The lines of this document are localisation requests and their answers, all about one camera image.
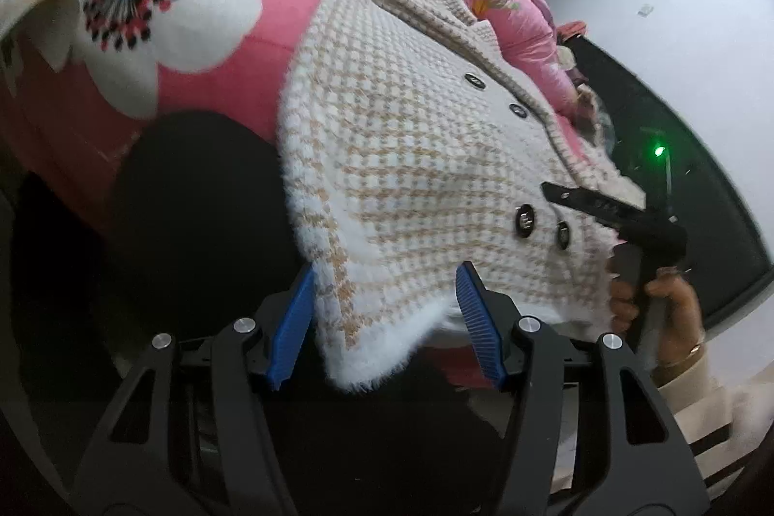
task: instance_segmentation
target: person's hand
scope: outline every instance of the person's hand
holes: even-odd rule
[[[655,280],[645,285],[651,298],[667,298],[667,323],[661,333],[658,361],[662,365],[676,364],[685,359],[702,340],[701,309],[694,288],[680,274],[659,270]],[[610,281],[610,329],[624,335],[640,310],[632,304],[635,288],[618,278]]]

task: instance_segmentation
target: button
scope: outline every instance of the button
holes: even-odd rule
[[[516,114],[516,116],[519,117],[520,119],[527,118],[527,109],[523,105],[512,103],[511,105],[508,106],[508,108],[510,108],[511,112]]]
[[[484,88],[486,88],[486,84],[482,82],[480,78],[476,77],[473,73],[465,73],[465,79],[467,79],[467,81],[470,82],[472,86],[475,86],[479,90],[483,90]]]
[[[570,246],[570,226],[566,221],[560,221],[556,224],[556,245],[561,250],[566,250]]]
[[[524,204],[516,209],[516,219],[514,220],[516,234],[527,238],[535,230],[535,208],[529,204]]]

